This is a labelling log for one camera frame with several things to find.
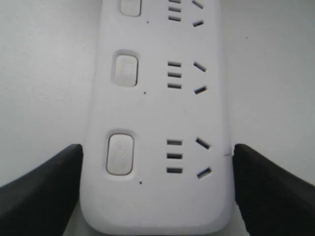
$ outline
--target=socket hole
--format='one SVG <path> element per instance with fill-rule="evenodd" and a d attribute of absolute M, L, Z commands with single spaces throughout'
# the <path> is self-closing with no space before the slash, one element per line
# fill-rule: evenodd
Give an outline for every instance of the socket hole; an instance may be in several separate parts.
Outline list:
<path fill-rule="evenodd" d="M 202 70 L 203 72 L 206 72 L 207 68 L 201 64 L 199 64 L 198 62 L 194 62 L 193 64 L 195 67 L 197 67 L 199 70 Z"/>
<path fill-rule="evenodd" d="M 181 12 L 182 10 L 178 7 L 172 7 L 172 6 L 169 6 L 168 7 L 168 10 L 169 11 L 174 11 L 174 12 Z"/>
<path fill-rule="evenodd" d="M 173 78 L 181 78 L 182 74 L 181 73 L 175 73 L 175 72 L 168 72 L 167 76 L 168 77 L 173 77 Z"/>
<path fill-rule="evenodd" d="M 178 145 L 181 146 L 183 144 L 183 141 L 181 140 L 167 140 L 167 145 Z"/>
<path fill-rule="evenodd" d="M 182 85 L 179 85 L 179 84 L 170 84 L 170 83 L 168 83 L 167 87 L 169 89 L 182 89 Z"/>
<path fill-rule="evenodd" d="M 209 149 L 209 148 L 211 147 L 210 144 L 206 143 L 205 141 L 203 141 L 203 140 L 200 139 L 200 138 L 197 138 L 197 139 L 196 139 L 196 142 L 197 142 L 198 144 L 202 145 L 202 146 L 203 146 L 204 148 L 206 148 L 206 149 Z"/>
<path fill-rule="evenodd" d="M 195 4 L 197 7 L 199 7 L 200 9 L 203 9 L 203 5 L 195 0 L 192 1 L 193 4 Z"/>
<path fill-rule="evenodd" d="M 206 91 L 206 90 L 207 90 L 207 87 L 206 87 L 206 86 L 201 87 L 201 88 L 198 88 L 198 89 L 195 90 L 195 94 L 199 94 L 199 93 L 204 92 L 204 91 Z"/>
<path fill-rule="evenodd" d="M 194 27 L 197 27 L 197 26 L 200 26 L 200 25 L 203 25 L 203 24 L 204 24 L 203 21 L 197 21 L 197 22 L 193 23 L 192 25 L 193 25 Z"/>
<path fill-rule="evenodd" d="M 178 153 L 168 153 L 167 159 L 182 159 L 183 155 Z"/>
<path fill-rule="evenodd" d="M 167 63 L 168 66 L 175 66 L 175 67 L 182 67 L 182 64 L 180 62 L 175 62 L 175 61 L 169 61 Z"/>
<path fill-rule="evenodd" d="M 210 167 L 208 167 L 207 169 L 203 170 L 202 172 L 197 174 L 198 179 L 201 179 L 203 177 L 205 177 L 206 175 L 211 173 L 211 169 Z"/>
<path fill-rule="evenodd" d="M 168 0 L 168 1 L 172 3 L 181 3 L 181 0 Z"/>
<path fill-rule="evenodd" d="M 168 16 L 168 19 L 170 21 L 181 21 L 182 20 L 180 17 L 177 17 L 177 16 Z"/>
<path fill-rule="evenodd" d="M 173 167 L 167 167 L 166 172 L 170 174 L 182 174 L 183 168 L 173 168 Z"/>

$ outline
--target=power strip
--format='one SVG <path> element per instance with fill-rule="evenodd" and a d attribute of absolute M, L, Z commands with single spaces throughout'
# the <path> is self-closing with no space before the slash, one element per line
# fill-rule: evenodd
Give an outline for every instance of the power strip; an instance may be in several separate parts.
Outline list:
<path fill-rule="evenodd" d="M 80 201 L 110 235 L 202 235 L 234 206 L 219 0 L 104 0 Z"/>

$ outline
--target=white background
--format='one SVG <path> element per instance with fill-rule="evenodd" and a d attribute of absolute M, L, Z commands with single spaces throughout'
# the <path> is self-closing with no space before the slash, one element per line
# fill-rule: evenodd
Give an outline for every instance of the white background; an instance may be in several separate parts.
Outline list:
<path fill-rule="evenodd" d="M 233 144 L 315 184 L 315 1 L 221 2 Z M 0 0 L 0 186 L 84 142 L 100 7 Z M 77 207 L 65 235 L 99 234 Z M 239 212 L 214 235 L 247 235 Z"/>

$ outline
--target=white switch button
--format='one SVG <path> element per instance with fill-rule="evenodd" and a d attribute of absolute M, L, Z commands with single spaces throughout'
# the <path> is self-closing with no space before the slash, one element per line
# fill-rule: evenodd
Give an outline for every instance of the white switch button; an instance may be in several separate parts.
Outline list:
<path fill-rule="evenodd" d="M 127 175 L 132 169 L 133 138 L 127 134 L 110 137 L 107 154 L 107 171 L 113 175 Z"/>
<path fill-rule="evenodd" d="M 123 87 L 137 84 L 138 60 L 133 56 L 119 55 L 116 59 L 115 83 Z"/>
<path fill-rule="evenodd" d="M 126 16 L 140 16 L 141 0 L 121 0 L 121 12 Z"/>

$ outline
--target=electrical outlet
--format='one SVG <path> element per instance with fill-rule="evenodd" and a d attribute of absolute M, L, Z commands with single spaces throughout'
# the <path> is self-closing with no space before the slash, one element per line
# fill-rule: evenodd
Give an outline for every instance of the electrical outlet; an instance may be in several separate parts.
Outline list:
<path fill-rule="evenodd" d="M 219 0 L 104 0 L 98 48 L 86 221 L 109 235 L 221 229 L 234 184 Z"/>

